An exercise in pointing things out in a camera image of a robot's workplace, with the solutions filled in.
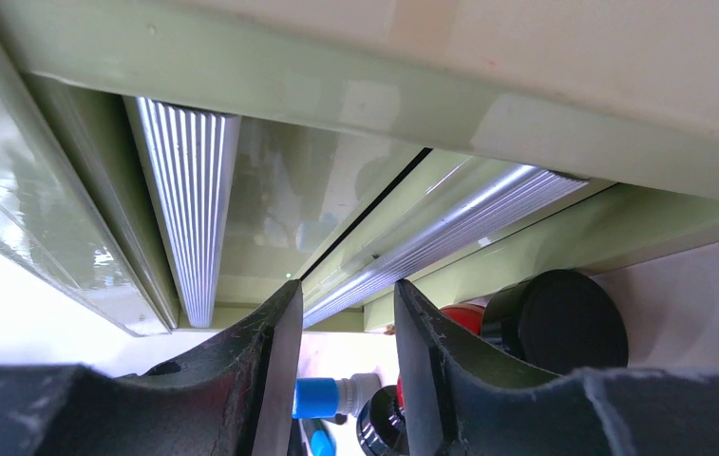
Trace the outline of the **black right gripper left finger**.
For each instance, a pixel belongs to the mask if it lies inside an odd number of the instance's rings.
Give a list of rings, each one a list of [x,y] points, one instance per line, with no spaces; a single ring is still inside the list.
[[[231,327],[141,375],[0,366],[0,455],[283,455],[302,288],[282,285]]]

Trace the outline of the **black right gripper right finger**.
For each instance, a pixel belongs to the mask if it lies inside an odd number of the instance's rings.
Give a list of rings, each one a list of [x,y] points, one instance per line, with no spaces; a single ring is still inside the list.
[[[394,323],[414,455],[719,455],[719,370],[555,375],[483,342],[406,280]]]

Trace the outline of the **green metal drawer cabinet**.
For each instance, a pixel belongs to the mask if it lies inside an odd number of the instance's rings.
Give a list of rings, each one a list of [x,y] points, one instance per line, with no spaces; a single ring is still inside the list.
[[[0,1],[0,254],[135,336],[719,241],[719,1]]]

